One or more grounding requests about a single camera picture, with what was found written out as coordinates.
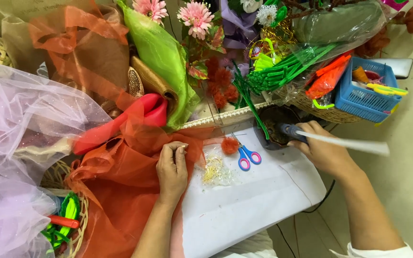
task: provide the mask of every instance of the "blue plastic basket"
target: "blue plastic basket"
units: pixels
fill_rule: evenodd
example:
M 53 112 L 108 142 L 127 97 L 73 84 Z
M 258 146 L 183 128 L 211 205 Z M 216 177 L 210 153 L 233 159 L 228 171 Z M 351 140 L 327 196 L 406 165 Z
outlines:
M 391 67 L 363 58 L 352 57 L 339 81 L 339 85 L 337 85 L 339 90 L 336 95 L 336 108 L 372 122 L 380 123 L 389 116 L 384 111 L 391 111 L 401 101 L 402 97 L 382 95 L 353 85 L 352 69 L 358 66 L 363 67 L 364 70 L 373 71 L 380 76 L 384 76 L 384 84 L 398 88 L 398 83 Z

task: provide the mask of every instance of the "hand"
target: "hand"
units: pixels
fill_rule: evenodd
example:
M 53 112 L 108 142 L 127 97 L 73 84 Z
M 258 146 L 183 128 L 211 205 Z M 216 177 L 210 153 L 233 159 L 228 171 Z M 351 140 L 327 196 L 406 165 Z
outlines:
M 165 144 L 156 165 L 160 183 L 159 201 L 172 207 L 178 204 L 187 187 L 186 152 L 184 151 L 187 146 L 186 143 L 180 141 Z
M 310 121 L 308 123 L 297 124 L 302 130 L 312 134 L 319 134 L 327 137 L 336 138 L 328 131 L 323 129 L 318 122 Z M 336 179 L 341 179 L 347 173 L 359 169 L 356 163 L 348 154 L 346 148 L 327 143 L 320 140 L 307 137 L 308 145 L 298 141 L 292 140 L 288 143 L 289 146 L 294 146 L 299 149 L 307 158 L 315 165 L 315 167 L 331 174 Z

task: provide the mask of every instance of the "pink gerbera daisy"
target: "pink gerbera daisy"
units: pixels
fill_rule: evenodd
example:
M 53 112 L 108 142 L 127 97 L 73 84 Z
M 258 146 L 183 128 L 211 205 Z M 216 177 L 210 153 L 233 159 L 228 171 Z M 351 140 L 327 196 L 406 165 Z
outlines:
M 165 5 L 165 1 L 160 0 L 133 0 L 135 11 L 146 15 L 162 26 L 162 18 L 168 16 L 167 9 L 164 9 Z
M 194 38 L 205 39 L 205 34 L 208 33 L 208 28 L 212 26 L 211 20 L 214 15 L 209 12 L 208 7 L 204 3 L 190 2 L 187 7 L 181 7 L 178 13 L 178 19 L 184 21 L 184 25 L 191 26 L 189 35 Z

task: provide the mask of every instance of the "green cellophane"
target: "green cellophane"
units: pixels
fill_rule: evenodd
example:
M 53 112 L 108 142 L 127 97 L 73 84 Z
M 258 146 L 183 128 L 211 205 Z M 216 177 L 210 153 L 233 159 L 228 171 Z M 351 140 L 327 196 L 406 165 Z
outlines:
M 168 118 L 167 126 L 178 129 L 192 114 L 200 98 L 190 87 L 186 77 L 186 52 L 163 27 L 126 6 L 121 0 L 125 25 L 129 27 L 130 39 L 138 50 L 140 59 L 154 72 L 164 78 L 178 94 L 179 103 Z

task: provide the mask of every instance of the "white artificial flower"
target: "white artificial flower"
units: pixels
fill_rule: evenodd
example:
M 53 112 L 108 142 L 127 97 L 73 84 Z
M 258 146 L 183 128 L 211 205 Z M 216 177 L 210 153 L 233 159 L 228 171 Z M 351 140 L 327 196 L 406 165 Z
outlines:
M 258 8 L 261 7 L 263 0 L 240 0 L 240 3 L 243 4 L 243 10 L 247 13 L 255 12 Z
M 262 5 L 257 11 L 257 20 L 259 24 L 263 26 L 270 26 L 277 16 L 277 6 L 276 5 Z

